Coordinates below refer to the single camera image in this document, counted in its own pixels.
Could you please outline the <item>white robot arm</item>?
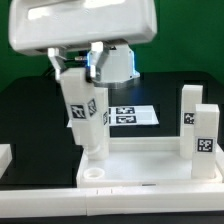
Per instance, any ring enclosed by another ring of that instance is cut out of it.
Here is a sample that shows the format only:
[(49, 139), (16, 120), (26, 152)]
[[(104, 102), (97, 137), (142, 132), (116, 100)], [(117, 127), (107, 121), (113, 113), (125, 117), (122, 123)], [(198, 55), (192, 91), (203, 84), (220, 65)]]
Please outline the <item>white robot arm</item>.
[(49, 57), (62, 80), (66, 53), (87, 52), (86, 80), (117, 88), (139, 77), (132, 45), (157, 34), (155, 0), (12, 0), (9, 43)]

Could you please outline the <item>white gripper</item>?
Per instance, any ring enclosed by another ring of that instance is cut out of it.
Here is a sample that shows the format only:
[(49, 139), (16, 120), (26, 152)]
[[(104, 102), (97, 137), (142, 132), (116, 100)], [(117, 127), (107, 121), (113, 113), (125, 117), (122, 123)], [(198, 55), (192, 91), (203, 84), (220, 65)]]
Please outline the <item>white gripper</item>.
[(141, 44), (156, 34), (155, 0), (12, 0), (9, 10), (13, 50), (25, 55), (48, 50), (57, 82), (66, 69), (66, 49), (88, 49), (91, 44), (90, 77), (99, 82), (102, 42)]

